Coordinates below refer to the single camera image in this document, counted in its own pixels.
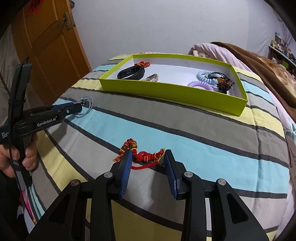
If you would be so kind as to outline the left hand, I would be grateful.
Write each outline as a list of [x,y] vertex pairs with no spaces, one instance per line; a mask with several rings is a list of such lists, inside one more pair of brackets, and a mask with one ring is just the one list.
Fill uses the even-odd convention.
[[[32,171],[37,165],[37,140],[38,134],[35,133],[32,136],[30,144],[25,150],[25,158],[22,161],[23,166],[28,171]],[[1,154],[1,170],[10,178],[15,177],[14,170],[11,166],[11,159],[18,161],[20,158],[20,153],[14,146],[9,147],[8,145],[1,145],[0,148]]]

